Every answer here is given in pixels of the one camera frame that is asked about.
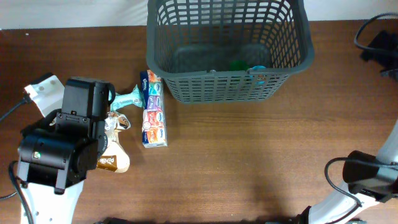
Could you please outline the mint green wipes packet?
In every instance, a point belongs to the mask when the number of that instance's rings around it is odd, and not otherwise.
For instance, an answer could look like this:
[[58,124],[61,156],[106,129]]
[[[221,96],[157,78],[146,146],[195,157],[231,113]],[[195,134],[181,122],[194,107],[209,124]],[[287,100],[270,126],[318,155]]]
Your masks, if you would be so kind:
[[110,111],[117,111],[129,105],[135,105],[139,108],[142,108],[144,106],[144,98],[137,85],[133,88],[133,91],[128,94],[123,94],[123,95],[120,95],[119,93],[115,94],[110,93],[110,94],[111,96],[109,97],[109,99],[114,97],[114,100],[110,105]]

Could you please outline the brown cream snack bag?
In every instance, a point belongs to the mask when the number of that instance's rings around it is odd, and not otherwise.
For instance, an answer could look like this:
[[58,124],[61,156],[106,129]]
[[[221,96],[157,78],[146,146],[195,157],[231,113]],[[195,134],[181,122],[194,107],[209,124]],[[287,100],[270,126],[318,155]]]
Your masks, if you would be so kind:
[[119,133],[131,127],[124,114],[117,111],[108,112],[105,119],[105,134],[107,137],[106,150],[97,161],[97,168],[124,173],[130,166],[130,158],[119,142]]

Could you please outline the colourful Kleenex tissue pack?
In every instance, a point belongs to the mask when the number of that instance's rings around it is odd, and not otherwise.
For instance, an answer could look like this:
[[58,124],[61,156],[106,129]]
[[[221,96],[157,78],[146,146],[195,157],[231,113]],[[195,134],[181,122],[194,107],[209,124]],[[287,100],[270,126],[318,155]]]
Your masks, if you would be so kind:
[[142,143],[145,148],[167,146],[163,80],[152,70],[140,73],[144,102]]

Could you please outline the grey plastic lattice basket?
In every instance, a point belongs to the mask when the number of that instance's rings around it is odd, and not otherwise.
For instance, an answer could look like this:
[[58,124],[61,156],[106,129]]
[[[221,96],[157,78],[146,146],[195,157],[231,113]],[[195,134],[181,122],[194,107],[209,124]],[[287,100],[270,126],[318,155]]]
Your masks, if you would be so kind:
[[[314,60],[303,0],[149,0],[147,11],[147,65],[182,103],[262,101]],[[234,60],[250,69],[231,71]]]

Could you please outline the blue lidded round tin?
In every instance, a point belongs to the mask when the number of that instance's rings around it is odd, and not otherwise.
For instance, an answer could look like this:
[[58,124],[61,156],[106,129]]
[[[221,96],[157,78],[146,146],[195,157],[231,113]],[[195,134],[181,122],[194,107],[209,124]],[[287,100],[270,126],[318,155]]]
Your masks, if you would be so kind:
[[[256,65],[256,66],[252,67],[251,70],[258,72],[259,70],[264,69],[264,68],[266,68],[266,67],[263,65]],[[249,78],[252,80],[255,80],[256,85],[263,85],[266,82],[266,77],[263,74],[250,75]]]

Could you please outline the green capped jar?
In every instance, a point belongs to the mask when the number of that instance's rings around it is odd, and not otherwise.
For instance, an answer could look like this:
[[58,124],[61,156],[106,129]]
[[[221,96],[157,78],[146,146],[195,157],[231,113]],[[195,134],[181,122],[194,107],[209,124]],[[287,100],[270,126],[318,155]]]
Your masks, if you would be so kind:
[[250,69],[250,66],[243,60],[234,60],[230,63],[229,69],[231,71],[246,71]]

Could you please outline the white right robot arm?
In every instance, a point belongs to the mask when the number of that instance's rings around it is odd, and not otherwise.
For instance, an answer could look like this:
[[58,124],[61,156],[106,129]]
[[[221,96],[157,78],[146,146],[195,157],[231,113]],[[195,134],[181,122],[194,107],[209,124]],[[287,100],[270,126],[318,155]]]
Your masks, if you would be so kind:
[[[381,76],[397,82],[397,34],[382,30],[366,48],[361,59],[382,65]],[[345,163],[343,181],[337,186],[328,171],[339,161]],[[397,121],[376,156],[353,151],[347,157],[331,159],[325,165],[324,175],[334,190],[322,202],[308,206],[293,223],[349,223],[363,210],[397,199]]]

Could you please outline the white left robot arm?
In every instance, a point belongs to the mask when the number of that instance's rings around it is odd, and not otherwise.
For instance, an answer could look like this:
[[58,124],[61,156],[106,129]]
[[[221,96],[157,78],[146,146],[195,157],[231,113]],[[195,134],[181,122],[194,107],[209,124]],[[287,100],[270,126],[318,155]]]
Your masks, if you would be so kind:
[[22,130],[16,176],[21,223],[71,223],[87,173],[107,148],[116,96],[104,80],[46,73],[24,88],[43,118]]

